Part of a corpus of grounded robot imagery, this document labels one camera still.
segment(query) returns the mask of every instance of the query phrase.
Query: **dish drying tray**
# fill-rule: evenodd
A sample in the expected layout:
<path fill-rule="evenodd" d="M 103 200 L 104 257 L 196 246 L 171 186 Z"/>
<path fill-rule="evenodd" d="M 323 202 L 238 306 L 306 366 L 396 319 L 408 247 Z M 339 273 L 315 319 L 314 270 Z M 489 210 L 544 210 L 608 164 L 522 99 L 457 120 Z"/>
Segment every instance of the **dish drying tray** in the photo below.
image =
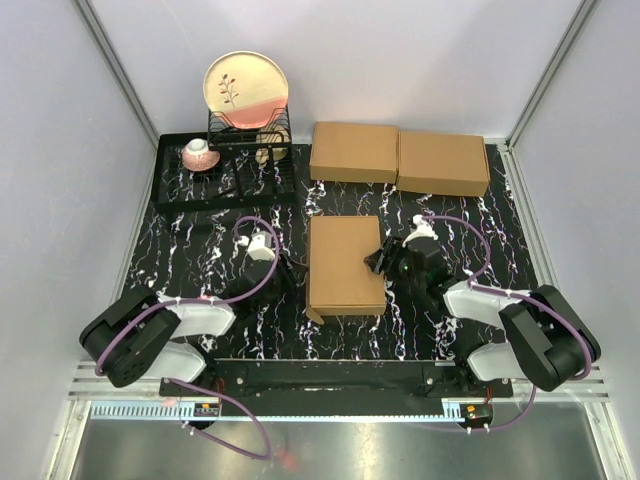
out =
<path fill-rule="evenodd" d="M 274 110 L 260 129 L 239 130 L 224 114 L 209 112 L 208 131 L 160 136 L 151 202 L 158 213 L 290 204 L 296 200 L 291 126 L 287 107 Z M 272 131 L 282 127 L 283 131 Z M 220 152 L 212 169 L 191 172 L 182 164 L 182 150 L 194 138 L 207 139 L 209 149 Z M 286 148 L 286 156 L 274 161 L 274 149 Z M 266 154 L 263 165 L 256 154 Z"/>

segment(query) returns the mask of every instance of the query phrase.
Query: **plate with floral design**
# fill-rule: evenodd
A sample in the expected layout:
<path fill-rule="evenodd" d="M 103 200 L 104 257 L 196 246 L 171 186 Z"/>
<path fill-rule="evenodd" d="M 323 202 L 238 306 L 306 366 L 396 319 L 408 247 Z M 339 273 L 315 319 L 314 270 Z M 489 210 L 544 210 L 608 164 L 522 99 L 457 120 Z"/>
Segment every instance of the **plate with floral design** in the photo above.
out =
<path fill-rule="evenodd" d="M 203 90 L 209 110 L 242 129 L 264 127 L 289 98 L 280 67 L 255 52 L 232 52 L 213 62 Z"/>

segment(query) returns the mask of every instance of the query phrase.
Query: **pink bowl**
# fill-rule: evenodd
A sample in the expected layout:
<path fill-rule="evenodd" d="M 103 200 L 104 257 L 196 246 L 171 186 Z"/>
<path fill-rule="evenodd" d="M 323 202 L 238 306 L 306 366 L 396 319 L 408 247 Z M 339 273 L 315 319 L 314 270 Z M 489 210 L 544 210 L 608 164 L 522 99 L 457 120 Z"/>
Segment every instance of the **pink bowl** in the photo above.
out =
<path fill-rule="evenodd" d="M 187 170 L 203 172 L 216 166 L 220 153 L 209 150 L 206 140 L 194 138 L 182 150 L 182 163 Z"/>

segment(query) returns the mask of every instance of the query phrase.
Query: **cardboard box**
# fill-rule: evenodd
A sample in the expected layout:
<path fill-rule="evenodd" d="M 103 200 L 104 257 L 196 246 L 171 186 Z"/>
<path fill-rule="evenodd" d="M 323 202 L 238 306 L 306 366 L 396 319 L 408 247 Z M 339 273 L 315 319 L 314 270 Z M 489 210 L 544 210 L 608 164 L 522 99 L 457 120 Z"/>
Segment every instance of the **cardboard box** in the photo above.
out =
<path fill-rule="evenodd" d="M 307 316 L 382 315 L 384 277 L 372 273 L 364 258 L 380 248 L 378 217 L 311 217 Z"/>
<path fill-rule="evenodd" d="M 481 197 L 489 186 L 484 138 L 400 132 L 398 190 Z"/>
<path fill-rule="evenodd" d="M 318 122 L 313 132 L 310 167 L 312 180 L 395 183 L 398 129 Z"/>

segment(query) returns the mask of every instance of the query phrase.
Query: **marble countertop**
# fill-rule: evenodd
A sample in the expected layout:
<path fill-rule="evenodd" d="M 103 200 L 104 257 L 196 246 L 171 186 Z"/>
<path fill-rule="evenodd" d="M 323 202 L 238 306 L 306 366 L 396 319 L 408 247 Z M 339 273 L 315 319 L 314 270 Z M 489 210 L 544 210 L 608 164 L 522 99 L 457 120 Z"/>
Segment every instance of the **marble countertop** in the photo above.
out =
<path fill-rule="evenodd" d="M 390 184 L 347 184 L 309 179 L 310 145 L 294 146 L 297 203 L 244 210 L 178 214 L 167 218 L 148 205 L 138 236 L 127 287 L 148 285 L 160 293 L 194 297 L 219 294 L 242 269 L 244 250 L 231 227 L 243 215 L 271 221 L 284 251 L 306 262 L 307 221 L 312 215 L 377 215 L 387 235 L 406 236 L 414 215 L 463 218 L 489 240 L 491 267 L 480 283 L 532 288 L 536 279 L 500 154 L 487 146 L 491 183 L 484 198 L 397 192 Z M 177 188 L 193 188 L 190 175 Z M 482 245 L 461 226 L 438 222 L 434 229 L 450 268 L 469 274 L 483 263 Z M 251 227 L 244 227 L 245 234 Z M 334 317 L 319 326 L 304 315 L 304 289 L 264 307 L 249 322 L 222 337 L 197 341 L 217 358 L 429 360 L 453 358 L 501 331 L 466 319 L 429 312 L 418 295 L 387 285 L 382 316 Z"/>

